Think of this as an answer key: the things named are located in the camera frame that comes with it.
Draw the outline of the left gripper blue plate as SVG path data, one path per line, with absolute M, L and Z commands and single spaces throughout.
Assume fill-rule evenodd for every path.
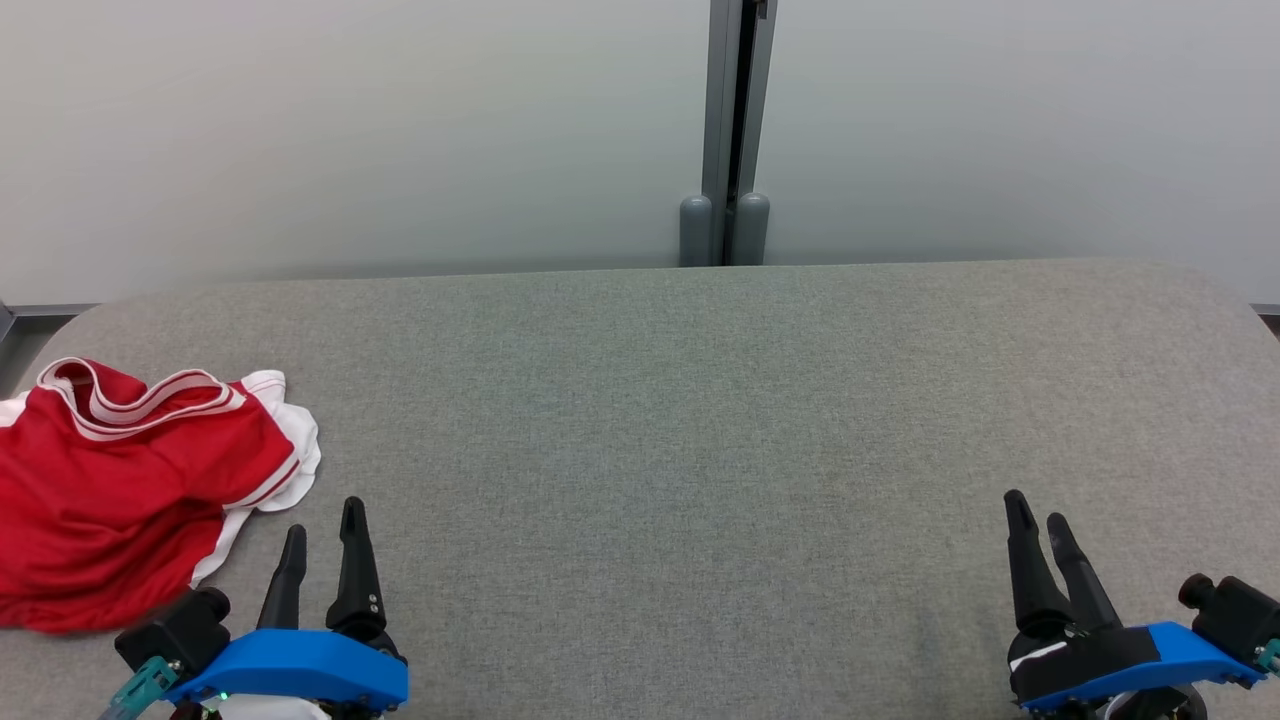
M 220 694 L 266 694 L 361 705 L 387 711 L 410 701 L 410 669 L 388 655 L 398 650 L 387 615 L 365 503 L 344 501 L 343 544 L 332 630 L 300 628 L 300 588 L 307 571 L 307 533 L 292 525 L 264 596 L 257 629 L 230 642 L 197 676 L 177 684 L 164 700 L 206 700 Z

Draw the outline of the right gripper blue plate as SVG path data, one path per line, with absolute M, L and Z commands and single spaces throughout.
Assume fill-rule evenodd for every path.
M 1199 683 L 1252 688 L 1263 680 L 1262 670 L 1231 657 L 1188 626 L 1156 623 L 1121 628 L 1068 519 L 1052 512 L 1047 521 L 1050 544 L 1068 600 L 1043 555 L 1039 527 L 1024 493 L 1006 492 L 1004 506 L 1018 630 L 1059 634 L 1074 616 L 1076 629 L 1091 633 L 1011 661 L 1012 693 L 1030 716 L 1091 716 L 1098 710 L 1103 719 L 1156 719 L 1198 705 L 1194 687 Z

